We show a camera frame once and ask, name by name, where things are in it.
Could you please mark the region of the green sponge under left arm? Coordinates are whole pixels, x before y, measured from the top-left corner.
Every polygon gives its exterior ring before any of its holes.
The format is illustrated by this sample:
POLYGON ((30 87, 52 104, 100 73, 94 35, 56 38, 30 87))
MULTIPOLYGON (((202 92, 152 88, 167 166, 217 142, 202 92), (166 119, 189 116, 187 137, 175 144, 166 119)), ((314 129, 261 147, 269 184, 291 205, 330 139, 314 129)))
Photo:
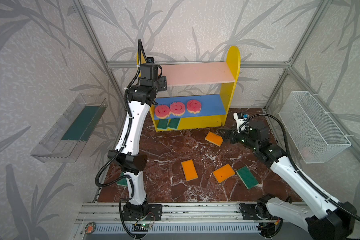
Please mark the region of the green sponge under left arm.
MULTIPOLYGON (((120 176, 118 178, 121 178, 122 176, 124 176, 123 172, 121 172, 121 174, 120 174, 120 176)), ((127 180, 127 178, 122 178, 122 179, 118 180, 116 182, 116 184, 118 186, 127 187, 128 186, 128 180, 127 180)))

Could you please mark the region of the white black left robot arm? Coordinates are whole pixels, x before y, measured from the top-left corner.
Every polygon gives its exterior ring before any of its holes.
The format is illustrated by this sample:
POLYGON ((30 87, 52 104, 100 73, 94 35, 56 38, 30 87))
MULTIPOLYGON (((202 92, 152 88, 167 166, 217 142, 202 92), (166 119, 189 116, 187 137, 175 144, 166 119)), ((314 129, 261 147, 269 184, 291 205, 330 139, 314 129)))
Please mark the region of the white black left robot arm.
POLYGON ((160 65, 149 62, 141 40, 138 40, 137 68, 135 76, 125 89, 124 103, 127 115, 121 138, 115 150, 109 151, 109 161, 97 173, 95 184, 99 188, 105 188, 122 179, 127 180, 129 196, 120 200, 125 203, 121 212, 145 216, 149 207, 143 171, 148 157, 139 153, 139 143, 145 118, 151 106, 156 104, 158 92, 167 90, 167 79, 162 75, 160 65), (100 177, 111 163, 120 166, 123 176, 101 183, 100 177))

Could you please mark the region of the green pad in clear bin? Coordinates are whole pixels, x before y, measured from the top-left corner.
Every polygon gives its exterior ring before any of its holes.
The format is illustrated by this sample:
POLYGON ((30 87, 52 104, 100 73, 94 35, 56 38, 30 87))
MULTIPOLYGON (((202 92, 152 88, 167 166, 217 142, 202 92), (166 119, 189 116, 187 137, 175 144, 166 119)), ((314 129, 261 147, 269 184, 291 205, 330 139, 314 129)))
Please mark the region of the green pad in clear bin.
POLYGON ((106 107, 85 106, 62 137, 63 141, 87 142, 106 107))

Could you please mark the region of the green sponge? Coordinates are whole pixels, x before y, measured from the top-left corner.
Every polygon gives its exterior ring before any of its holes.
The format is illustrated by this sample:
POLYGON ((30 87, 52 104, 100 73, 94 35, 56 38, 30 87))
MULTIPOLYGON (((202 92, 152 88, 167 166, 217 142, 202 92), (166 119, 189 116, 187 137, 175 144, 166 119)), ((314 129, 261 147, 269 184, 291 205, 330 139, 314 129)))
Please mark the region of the green sponge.
POLYGON ((169 119, 160 119, 157 125, 158 130, 166 131, 168 128, 169 119))
POLYGON ((236 173, 248 190, 259 184, 248 167, 242 167, 236 173))
POLYGON ((170 130, 177 130, 180 124, 181 118, 170 119, 167 128, 170 130))

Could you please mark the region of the orange sponge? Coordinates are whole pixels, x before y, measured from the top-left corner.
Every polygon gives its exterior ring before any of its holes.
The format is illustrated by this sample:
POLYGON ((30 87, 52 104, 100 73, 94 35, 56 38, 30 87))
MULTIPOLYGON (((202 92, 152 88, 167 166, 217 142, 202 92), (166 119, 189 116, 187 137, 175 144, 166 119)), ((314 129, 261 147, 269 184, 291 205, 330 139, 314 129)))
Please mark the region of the orange sponge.
POLYGON ((182 162, 182 168, 184 171, 186 181, 191 181, 191 180, 195 180, 198 178, 198 174, 197 174, 193 160, 188 160, 188 161, 182 162))
POLYGON ((205 137, 205 140, 216 145, 221 146, 223 143, 223 138, 215 133, 208 132, 207 136, 205 137))
POLYGON ((228 178, 234 176, 235 171, 232 169, 232 167, 229 164, 226 164, 223 167, 213 171, 213 175, 218 181, 218 183, 222 183, 228 178))

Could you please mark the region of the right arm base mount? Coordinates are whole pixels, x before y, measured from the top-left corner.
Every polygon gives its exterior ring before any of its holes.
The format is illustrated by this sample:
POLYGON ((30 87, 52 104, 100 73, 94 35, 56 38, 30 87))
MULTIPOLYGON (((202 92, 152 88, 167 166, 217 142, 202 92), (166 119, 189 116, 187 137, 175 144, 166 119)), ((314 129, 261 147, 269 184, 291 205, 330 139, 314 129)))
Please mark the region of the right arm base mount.
POLYGON ((276 222, 280 219, 272 216, 266 207, 258 206, 256 203, 239 203, 239 211, 243 220, 276 222))

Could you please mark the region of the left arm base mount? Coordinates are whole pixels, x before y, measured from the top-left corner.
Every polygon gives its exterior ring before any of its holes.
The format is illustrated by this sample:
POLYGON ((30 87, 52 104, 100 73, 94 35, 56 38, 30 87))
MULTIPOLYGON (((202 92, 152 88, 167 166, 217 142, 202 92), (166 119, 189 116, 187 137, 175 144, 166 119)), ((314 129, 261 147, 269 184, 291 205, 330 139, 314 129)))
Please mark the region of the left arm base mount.
POLYGON ((141 218, 148 221, 159 221, 162 213, 163 205, 160 204, 132 205, 128 203, 122 208, 124 221, 137 221, 141 218))

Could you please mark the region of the pink smiley sponge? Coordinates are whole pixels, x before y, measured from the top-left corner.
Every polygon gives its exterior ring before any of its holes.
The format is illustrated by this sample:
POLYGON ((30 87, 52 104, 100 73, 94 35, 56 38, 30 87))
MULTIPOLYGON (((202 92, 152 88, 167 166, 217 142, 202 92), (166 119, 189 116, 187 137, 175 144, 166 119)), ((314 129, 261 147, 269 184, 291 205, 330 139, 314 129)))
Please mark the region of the pink smiley sponge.
POLYGON ((182 116, 186 112, 186 106, 181 102, 174 102, 170 105, 171 114, 174 116, 182 116))
POLYGON ((171 109, 167 105, 157 105, 154 109, 155 116, 159 119, 166 119, 171 115, 171 109))
POLYGON ((198 114, 202 109, 202 104, 198 100, 189 100, 187 102, 187 111, 191 114, 198 114))

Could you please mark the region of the clear plastic wall bin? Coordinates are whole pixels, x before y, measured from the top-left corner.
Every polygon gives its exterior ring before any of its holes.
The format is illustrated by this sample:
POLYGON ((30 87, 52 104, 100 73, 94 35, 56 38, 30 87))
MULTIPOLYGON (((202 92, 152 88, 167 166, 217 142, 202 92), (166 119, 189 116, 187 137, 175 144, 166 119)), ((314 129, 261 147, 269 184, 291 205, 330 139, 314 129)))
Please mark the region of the clear plastic wall bin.
POLYGON ((107 108, 108 102, 105 97, 79 94, 31 151, 31 156, 43 163, 76 162, 87 142, 63 141, 62 137, 85 106, 107 108))

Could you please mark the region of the yellow shelf with coloured boards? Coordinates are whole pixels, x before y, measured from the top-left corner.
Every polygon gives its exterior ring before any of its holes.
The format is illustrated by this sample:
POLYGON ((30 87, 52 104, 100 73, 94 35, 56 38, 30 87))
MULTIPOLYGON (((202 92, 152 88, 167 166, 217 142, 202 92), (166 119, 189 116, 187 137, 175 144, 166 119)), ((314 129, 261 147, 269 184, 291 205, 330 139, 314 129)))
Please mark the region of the yellow shelf with coloured boards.
POLYGON ((182 116, 167 117, 168 120, 180 119, 177 130, 222 127, 226 123, 233 100, 240 67, 241 55, 236 46, 229 48, 224 62, 163 65, 168 88, 213 84, 220 84, 221 88, 219 94, 166 97, 157 98, 156 101, 159 105, 167 106, 174 102, 186 104, 190 100, 201 103, 201 110, 196 114, 185 111, 182 116))

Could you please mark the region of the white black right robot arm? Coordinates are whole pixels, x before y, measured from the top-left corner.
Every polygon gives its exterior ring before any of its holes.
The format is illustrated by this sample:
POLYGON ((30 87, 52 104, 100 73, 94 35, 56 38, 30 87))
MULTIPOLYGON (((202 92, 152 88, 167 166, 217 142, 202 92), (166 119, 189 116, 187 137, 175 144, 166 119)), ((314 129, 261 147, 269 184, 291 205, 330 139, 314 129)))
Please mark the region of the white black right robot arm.
POLYGON ((240 143, 252 149, 257 160, 281 177, 307 204, 297 207, 272 195, 257 201, 260 218, 279 217, 307 231, 314 240, 347 240, 360 222, 356 208, 349 202, 342 203, 309 178, 293 161, 282 122, 268 114, 262 116, 275 120, 282 129, 285 148, 269 140, 269 129, 263 122, 252 122, 255 116, 234 113, 236 129, 222 130, 224 141, 240 143))

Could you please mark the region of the aluminium front rail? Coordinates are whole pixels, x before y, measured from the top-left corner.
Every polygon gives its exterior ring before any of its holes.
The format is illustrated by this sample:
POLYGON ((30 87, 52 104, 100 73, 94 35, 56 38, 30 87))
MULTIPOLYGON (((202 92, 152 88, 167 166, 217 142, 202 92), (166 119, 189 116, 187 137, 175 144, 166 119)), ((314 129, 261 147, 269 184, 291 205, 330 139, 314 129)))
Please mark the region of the aluminium front rail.
MULTIPOLYGON (((147 220, 158 223, 240 223, 262 222, 256 214, 243 214, 239 202, 168 202, 160 203, 147 220)), ((83 204, 76 223, 84 221, 120 223, 118 203, 83 204)))

